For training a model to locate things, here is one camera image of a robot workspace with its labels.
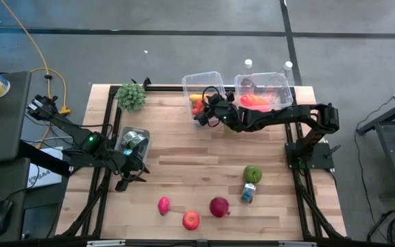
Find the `clear plastic bin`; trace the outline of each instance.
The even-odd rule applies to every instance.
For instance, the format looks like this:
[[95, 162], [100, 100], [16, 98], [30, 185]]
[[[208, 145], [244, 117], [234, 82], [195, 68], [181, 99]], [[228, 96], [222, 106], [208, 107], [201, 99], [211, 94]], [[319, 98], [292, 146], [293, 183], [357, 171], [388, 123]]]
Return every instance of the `clear plastic bin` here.
[[251, 110], [279, 110], [292, 105], [292, 93], [282, 73], [238, 75], [234, 79], [236, 102]]
[[[198, 124], [197, 120], [193, 118], [195, 115], [201, 113], [203, 110], [202, 102], [202, 92], [208, 86], [214, 86], [221, 95], [225, 95], [224, 83], [222, 82], [222, 77], [218, 72], [206, 72], [194, 75], [186, 75], [182, 79], [182, 87], [184, 88], [184, 97], [187, 101], [187, 110], [189, 112], [190, 120]], [[205, 94], [213, 95], [216, 93], [214, 88], [208, 89]], [[210, 124], [213, 125], [218, 120], [216, 118], [210, 119]]]

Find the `wooden table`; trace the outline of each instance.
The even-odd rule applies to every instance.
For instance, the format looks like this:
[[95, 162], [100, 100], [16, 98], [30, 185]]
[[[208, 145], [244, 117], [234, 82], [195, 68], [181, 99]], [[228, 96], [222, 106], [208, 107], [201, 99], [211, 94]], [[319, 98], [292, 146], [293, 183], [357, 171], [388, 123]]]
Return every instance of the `wooden table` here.
[[[109, 87], [109, 84], [93, 85], [83, 124], [103, 121]], [[299, 104], [315, 103], [312, 87], [299, 86], [295, 91]], [[147, 183], [131, 183], [122, 193], [114, 190], [119, 177], [112, 175], [101, 237], [302, 239], [294, 180], [287, 168], [283, 148], [286, 142], [284, 125], [268, 126], [253, 133], [225, 132], [222, 125], [197, 127], [189, 120], [185, 100], [182, 92], [149, 92], [143, 110], [122, 114], [120, 129], [136, 126], [152, 134], [147, 159], [151, 173], [142, 175]], [[115, 102], [111, 116], [115, 115], [116, 105]], [[303, 129], [305, 134], [309, 131], [307, 126]], [[263, 171], [252, 204], [240, 201], [246, 165], [258, 165]], [[57, 234], [67, 230], [84, 208], [92, 171], [83, 168], [70, 177]], [[345, 235], [331, 175], [323, 170], [311, 173], [319, 208], [335, 229]], [[166, 216], [161, 216], [157, 208], [162, 196], [167, 196], [171, 202], [171, 211]], [[230, 216], [219, 219], [211, 215], [208, 205], [216, 196], [229, 201]], [[314, 233], [308, 206], [306, 209], [309, 229]], [[182, 215], [188, 210], [201, 215], [196, 231], [187, 231], [182, 226]]]

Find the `succulent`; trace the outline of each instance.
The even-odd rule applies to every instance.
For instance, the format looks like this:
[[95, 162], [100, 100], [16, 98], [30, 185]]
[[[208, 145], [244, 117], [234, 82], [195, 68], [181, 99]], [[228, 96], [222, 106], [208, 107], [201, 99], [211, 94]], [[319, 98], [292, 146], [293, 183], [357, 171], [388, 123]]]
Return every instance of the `succulent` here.
[[123, 84], [115, 98], [121, 110], [137, 111], [145, 105], [144, 88], [139, 84]]

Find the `concrete floor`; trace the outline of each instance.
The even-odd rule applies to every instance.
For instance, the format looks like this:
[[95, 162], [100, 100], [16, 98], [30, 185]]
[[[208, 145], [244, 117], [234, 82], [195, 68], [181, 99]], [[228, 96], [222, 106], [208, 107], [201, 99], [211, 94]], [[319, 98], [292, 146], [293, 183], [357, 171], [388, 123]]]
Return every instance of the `concrete floor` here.
[[[285, 31], [278, 0], [85, 0], [83, 3], [7, 0], [7, 3], [29, 27]], [[294, 32], [395, 33], [395, 1], [287, 0], [287, 6]], [[16, 26], [1, 3], [0, 26]], [[242, 72], [246, 58], [254, 61], [255, 72], [275, 71], [289, 59], [285, 37], [52, 34], [33, 37], [49, 66], [67, 79], [67, 104], [73, 111], [69, 119], [75, 123], [83, 120], [93, 83], [123, 83], [130, 78], [142, 82], [150, 77], [157, 84], [179, 84], [184, 75], [218, 71], [226, 84], [232, 84], [232, 79]], [[342, 145], [334, 154], [335, 176], [348, 236], [364, 240], [373, 223], [363, 192], [353, 133], [358, 121], [395, 94], [395, 39], [295, 38], [294, 43], [302, 84], [314, 87], [318, 102], [331, 102], [339, 109], [341, 129], [327, 139], [331, 145]], [[42, 66], [25, 35], [0, 34], [0, 71]], [[52, 94], [62, 98], [61, 83], [57, 79], [53, 82]], [[29, 96], [38, 93], [46, 94], [42, 73], [34, 74]], [[391, 102], [380, 113], [394, 105]], [[41, 138], [44, 131], [41, 127], [26, 120], [22, 138]], [[395, 183], [375, 133], [358, 137], [358, 142], [377, 220], [382, 213], [395, 209], [395, 200], [381, 202], [377, 198], [381, 191], [395, 187]], [[43, 222], [51, 224], [53, 215], [48, 215], [41, 219], [47, 218]], [[30, 231], [34, 228], [40, 226], [26, 226]], [[43, 237], [46, 232], [37, 230], [36, 236]], [[373, 240], [385, 241], [378, 233]]]

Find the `green apple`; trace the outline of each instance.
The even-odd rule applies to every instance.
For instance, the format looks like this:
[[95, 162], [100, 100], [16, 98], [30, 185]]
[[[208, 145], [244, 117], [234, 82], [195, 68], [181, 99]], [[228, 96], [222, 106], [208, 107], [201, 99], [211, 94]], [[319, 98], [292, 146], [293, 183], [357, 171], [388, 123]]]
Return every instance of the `green apple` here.
[[246, 182], [249, 183], [258, 183], [260, 182], [262, 176], [262, 172], [259, 167], [255, 165], [249, 165], [245, 167], [243, 171], [243, 177], [245, 178]]

